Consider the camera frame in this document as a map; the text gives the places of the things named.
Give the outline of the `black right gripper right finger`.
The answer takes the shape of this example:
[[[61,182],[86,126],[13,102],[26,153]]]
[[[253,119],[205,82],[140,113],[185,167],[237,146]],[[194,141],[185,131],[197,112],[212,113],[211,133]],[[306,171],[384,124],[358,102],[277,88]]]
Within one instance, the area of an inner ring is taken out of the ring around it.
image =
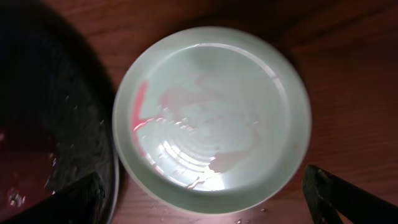
[[[397,223],[397,206],[317,167],[308,165],[302,189],[313,222]]]

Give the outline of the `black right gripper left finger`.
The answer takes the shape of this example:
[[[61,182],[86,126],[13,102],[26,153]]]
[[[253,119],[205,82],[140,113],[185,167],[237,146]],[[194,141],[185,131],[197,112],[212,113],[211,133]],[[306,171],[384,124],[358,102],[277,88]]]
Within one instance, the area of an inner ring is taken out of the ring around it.
[[[103,181],[92,172],[2,224],[95,224],[104,197]]]

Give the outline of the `light blue plate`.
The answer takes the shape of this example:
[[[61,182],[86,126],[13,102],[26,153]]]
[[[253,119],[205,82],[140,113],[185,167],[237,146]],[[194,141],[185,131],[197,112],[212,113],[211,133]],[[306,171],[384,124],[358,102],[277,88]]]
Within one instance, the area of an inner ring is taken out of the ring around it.
[[[113,106],[129,175],[166,204],[201,214],[269,199],[300,167],[312,115],[292,64],[237,29],[196,27],[144,51]]]

